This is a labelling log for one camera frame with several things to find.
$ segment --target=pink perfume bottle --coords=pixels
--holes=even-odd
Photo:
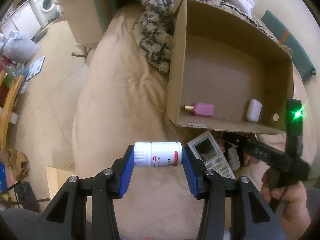
[[[192,111],[194,115],[211,117],[213,116],[213,105],[195,103],[192,106],[184,106],[184,110]]]

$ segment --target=beige blanket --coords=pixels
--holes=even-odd
[[[80,95],[73,126],[73,155],[80,178],[95,176],[121,158],[137,141],[182,143],[203,132],[178,128],[165,118],[167,78],[151,68],[140,53],[132,28],[142,9],[120,9],[98,45]],[[301,78],[295,70],[296,98],[307,103]],[[304,158],[312,161],[316,144],[308,103],[305,107]],[[262,136],[269,144],[284,148],[284,136]],[[261,187],[267,166],[251,165],[247,174]],[[135,168],[127,194],[114,201],[121,237],[141,240],[189,239],[197,235],[203,201],[191,195],[182,167]],[[87,217],[91,220],[91,200]],[[226,226],[230,225],[229,207]]]

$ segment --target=hole in cardboard box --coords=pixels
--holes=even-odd
[[[275,113],[272,117],[273,121],[278,122],[279,120],[279,114]]]

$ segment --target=washing machine door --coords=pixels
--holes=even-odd
[[[43,12],[50,12],[51,10],[53,10],[54,6],[55,6],[55,2],[56,0],[42,0],[41,2],[41,10]]]

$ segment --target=wooden chair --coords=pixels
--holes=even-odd
[[[5,78],[6,71],[0,72],[0,84],[2,84]],[[16,99],[17,93],[23,81],[23,75],[18,76],[16,79],[12,79],[8,95],[4,101],[3,110],[0,115],[0,151],[4,153],[6,150],[6,140],[8,125],[11,118],[11,110]]]

